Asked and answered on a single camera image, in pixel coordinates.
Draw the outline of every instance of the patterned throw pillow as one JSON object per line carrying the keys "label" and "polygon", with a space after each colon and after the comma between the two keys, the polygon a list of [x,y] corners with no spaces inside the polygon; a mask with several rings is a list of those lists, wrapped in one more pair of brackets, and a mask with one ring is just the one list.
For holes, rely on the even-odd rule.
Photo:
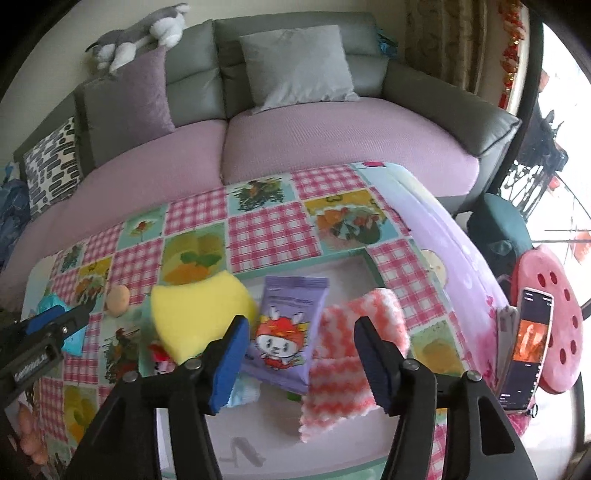
{"label": "patterned throw pillow", "polygon": [[32,219],[76,190],[80,171],[74,151],[74,117],[70,117],[25,156]]}

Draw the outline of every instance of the pink and white towel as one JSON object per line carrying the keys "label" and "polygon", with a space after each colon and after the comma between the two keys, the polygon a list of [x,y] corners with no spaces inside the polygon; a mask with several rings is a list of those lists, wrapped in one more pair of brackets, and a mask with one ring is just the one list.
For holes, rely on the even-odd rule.
{"label": "pink and white towel", "polygon": [[309,393],[302,402],[302,442],[344,419],[378,408],[353,341],[353,326],[361,316],[368,316],[380,337],[396,344],[404,356],[408,352],[404,315],[391,290],[376,288],[345,305],[325,308],[310,368]]}

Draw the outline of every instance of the purple snack bag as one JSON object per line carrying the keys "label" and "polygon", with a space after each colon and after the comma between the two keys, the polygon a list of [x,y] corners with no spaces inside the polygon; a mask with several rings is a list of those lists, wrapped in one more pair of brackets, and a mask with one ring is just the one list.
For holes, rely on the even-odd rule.
{"label": "purple snack bag", "polygon": [[261,322],[241,370],[283,390],[306,395],[328,290],[328,278],[265,277]]}

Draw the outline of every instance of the purple pillow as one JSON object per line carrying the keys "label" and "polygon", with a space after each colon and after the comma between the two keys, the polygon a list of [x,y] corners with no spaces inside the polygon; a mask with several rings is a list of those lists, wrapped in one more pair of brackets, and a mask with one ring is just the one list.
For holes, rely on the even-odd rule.
{"label": "purple pillow", "polygon": [[74,91],[84,176],[111,158],[174,131],[166,97],[165,57],[165,48],[156,48]]}

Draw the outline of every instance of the phone screen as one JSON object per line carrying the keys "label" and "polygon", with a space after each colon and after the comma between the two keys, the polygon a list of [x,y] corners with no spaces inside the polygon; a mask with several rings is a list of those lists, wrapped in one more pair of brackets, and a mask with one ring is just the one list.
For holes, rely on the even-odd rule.
{"label": "phone screen", "polygon": [[526,288],[521,294],[517,340],[499,395],[505,410],[526,410],[538,386],[552,321],[554,299]]}

